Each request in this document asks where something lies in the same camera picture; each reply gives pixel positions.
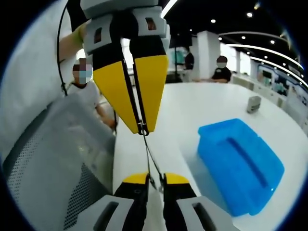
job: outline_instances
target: small gray object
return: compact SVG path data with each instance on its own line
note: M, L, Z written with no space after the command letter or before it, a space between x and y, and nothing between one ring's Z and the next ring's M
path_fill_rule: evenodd
M252 96L248 100L248 105L247 105L247 112L248 113L255 113L261 105L261 97L259 96Z

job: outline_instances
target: white pillar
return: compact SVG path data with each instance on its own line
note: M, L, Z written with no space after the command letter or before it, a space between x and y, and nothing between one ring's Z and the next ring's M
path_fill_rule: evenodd
M216 60L220 56L219 35L203 31L198 33L200 78L211 78L217 68Z
M250 60L250 68L251 68L250 77L257 78L257 75L258 75L257 63L252 59Z
M241 73L241 54L239 51L236 51L236 72Z

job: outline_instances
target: gripper jaw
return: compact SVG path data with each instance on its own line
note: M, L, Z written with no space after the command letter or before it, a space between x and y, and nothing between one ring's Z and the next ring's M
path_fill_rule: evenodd
M169 27L161 7L138 8L92 19L86 26L85 52L93 63L93 79L133 133L154 131L166 81ZM141 111L138 115L121 39L130 39L134 77Z

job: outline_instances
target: white table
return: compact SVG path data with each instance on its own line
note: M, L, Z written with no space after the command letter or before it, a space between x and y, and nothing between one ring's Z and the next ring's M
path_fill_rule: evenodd
M254 95L254 92L233 84L165 85L156 129L148 136L148 143L161 171L187 177L196 194L200 195L193 178L199 168L193 166L197 160L199 127L232 118L243 120L281 159L285 172L271 200L259 214L233 218L233 223L241 231L273 231L287 216L305 180L308 139L286 112L265 98L262 98L257 113L247 114L247 100ZM147 171L142 137L131 134L122 121L117 131L114 191L125 177Z

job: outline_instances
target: black shirt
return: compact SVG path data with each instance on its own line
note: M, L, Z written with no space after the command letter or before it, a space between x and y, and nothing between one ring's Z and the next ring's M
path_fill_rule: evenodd
M231 80L231 71L228 68L216 68L212 79L226 79L228 82Z
M192 53L188 53L188 55L185 57L185 67L186 70L192 70L194 64L194 56Z

